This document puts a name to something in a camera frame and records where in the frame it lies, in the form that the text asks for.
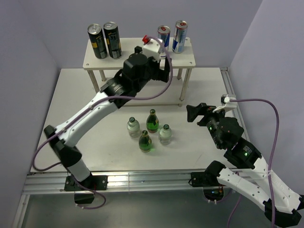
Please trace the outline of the silver can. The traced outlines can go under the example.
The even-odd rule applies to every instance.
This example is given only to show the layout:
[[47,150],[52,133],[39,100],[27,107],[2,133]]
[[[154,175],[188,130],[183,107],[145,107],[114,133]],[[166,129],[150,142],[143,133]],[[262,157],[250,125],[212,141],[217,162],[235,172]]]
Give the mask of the silver can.
[[157,29],[158,38],[161,39],[164,43],[165,49],[169,50],[169,43],[170,43],[170,33],[171,30],[168,26],[161,25]]
[[184,20],[178,20],[175,23],[175,31],[172,42],[172,50],[174,53],[182,53],[186,41],[188,24]]

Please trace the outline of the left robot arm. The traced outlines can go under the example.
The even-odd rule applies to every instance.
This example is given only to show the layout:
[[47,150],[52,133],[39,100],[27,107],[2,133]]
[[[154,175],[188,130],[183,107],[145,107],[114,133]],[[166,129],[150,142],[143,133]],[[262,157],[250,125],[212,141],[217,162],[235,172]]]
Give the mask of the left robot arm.
[[171,58],[165,58],[164,69],[160,61],[144,49],[136,47],[113,78],[109,79],[95,97],[66,123],[44,129],[49,145],[66,170],[75,178],[76,185],[82,189],[92,189],[95,185],[91,171],[85,165],[78,141],[99,121],[124,106],[132,99],[138,99],[138,92],[150,81],[172,81]]

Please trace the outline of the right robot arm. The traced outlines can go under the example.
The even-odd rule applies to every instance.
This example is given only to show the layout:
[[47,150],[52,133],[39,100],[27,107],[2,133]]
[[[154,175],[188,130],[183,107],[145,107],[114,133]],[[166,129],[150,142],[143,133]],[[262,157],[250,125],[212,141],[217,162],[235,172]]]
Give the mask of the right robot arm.
[[244,129],[234,117],[225,116],[224,107],[201,103],[187,105],[187,121],[202,119],[198,126],[206,127],[217,149],[225,150],[229,163],[248,175],[253,182],[236,175],[219,161],[213,161],[203,172],[191,173],[193,187],[225,185],[248,198],[263,210],[264,215],[276,226],[288,228],[298,225],[299,210],[304,208],[304,197],[291,190],[275,173],[260,151],[242,138]]

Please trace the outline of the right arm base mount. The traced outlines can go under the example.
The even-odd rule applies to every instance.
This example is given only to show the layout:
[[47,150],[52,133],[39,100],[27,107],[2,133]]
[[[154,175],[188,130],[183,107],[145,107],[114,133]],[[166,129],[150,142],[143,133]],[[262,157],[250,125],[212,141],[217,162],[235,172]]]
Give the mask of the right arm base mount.
[[202,188],[207,203],[217,204],[224,198],[223,185],[219,184],[216,177],[205,171],[191,172],[188,184],[193,188]]

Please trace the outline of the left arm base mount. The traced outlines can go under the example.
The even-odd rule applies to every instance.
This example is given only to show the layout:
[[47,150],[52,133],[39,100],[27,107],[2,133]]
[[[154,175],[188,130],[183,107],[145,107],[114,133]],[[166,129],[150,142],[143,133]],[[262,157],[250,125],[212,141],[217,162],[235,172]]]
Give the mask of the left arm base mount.
[[[106,175],[90,175],[86,180],[80,182],[71,175],[66,177],[64,185],[65,192],[74,192],[74,202],[81,209],[99,209],[106,204],[106,197],[100,193],[107,189],[108,176]],[[99,196],[103,199],[103,203],[98,206],[89,207],[95,197]]]

